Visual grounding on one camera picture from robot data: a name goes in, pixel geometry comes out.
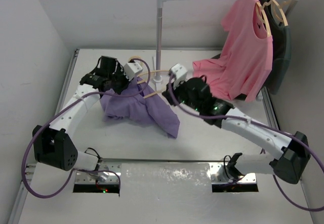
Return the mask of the purple t shirt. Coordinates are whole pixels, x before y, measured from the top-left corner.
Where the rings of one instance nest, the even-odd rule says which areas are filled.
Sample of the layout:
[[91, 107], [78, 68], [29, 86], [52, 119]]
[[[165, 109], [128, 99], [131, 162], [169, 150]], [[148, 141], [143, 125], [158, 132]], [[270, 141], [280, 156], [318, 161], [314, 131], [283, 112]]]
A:
[[180, 120], [169, 105], [158, 95], [148, 97], [154, 93], [154, 90], [145, 83], [138, 84], [142, 79], [134, 78], [127, 89], [122, 91], [123, 97], [113, 97], [103, 95], [100, 99], [100, 104], [107, 119], [120, 120], [128, 118], [129, 120], [139, 125], [157, 124], [169, 138], [177, 138]]

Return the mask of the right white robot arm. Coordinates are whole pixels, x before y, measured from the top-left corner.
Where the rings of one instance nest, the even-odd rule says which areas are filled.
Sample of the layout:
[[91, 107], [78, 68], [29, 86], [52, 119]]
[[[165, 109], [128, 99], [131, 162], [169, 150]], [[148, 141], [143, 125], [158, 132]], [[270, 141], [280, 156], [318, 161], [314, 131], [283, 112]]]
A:
[[205, 76], [191, 78], [178, 86], [168, 83], [162, 95], [170, 105], [185, 104], [207, 124], [235, 133], [270, 155], [235, 153], [223, 170], [227, 179], [235, 182], [253, 172], [275, 175], [289, 184], [299, 182], [310, 159], [305, 134], [298, 131], [290, 138], [251, 119], [231, 103], [214, 97]]

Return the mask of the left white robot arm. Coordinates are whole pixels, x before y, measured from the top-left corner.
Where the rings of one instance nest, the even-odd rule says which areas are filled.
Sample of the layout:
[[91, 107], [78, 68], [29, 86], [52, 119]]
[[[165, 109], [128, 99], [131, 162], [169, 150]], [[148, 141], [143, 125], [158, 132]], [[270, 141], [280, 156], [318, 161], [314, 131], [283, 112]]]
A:
[[100, 57], [96, 67], [81, 78], [58, 117], [48, 126], [34, 128], [36, 161], [64, 171], [95, 170], [98, 157], [79, 151], [71, 138], [90, 108], [100, 100], [102, 92], [111, 89], [121, 94], [142, 70], [142, 66], [134, 60], [122, 65], [116, 58]]

